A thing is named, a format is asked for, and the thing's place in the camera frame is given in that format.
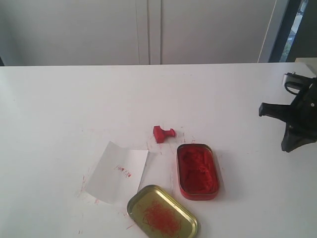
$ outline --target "red ink pad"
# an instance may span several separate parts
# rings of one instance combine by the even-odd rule
[[[211,149],[204,144],[183,144],[177,148],[179,187],[190,200],[211,200],[219,191],[219,179]]]

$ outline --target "white table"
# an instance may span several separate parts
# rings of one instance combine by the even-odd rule
[[[317,145],[282,152],[285,124],[258,116],[262,102],[292,101],[290,71],[313,76],[301,63],[1,67],[0,237],[145,238],[124,208],[81,192],[111,140],[149,148],[141,187],[170,192],[200,238],[315,238]],[[154,125],[178,137],[158,146]],[[215,200],[181,196],[185,141],[216,153]]]

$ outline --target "white paper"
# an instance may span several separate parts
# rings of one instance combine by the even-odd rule
[[[86,191],[103,202],[125,207],[140,185],[148,150],[124,149],[109,142]]]

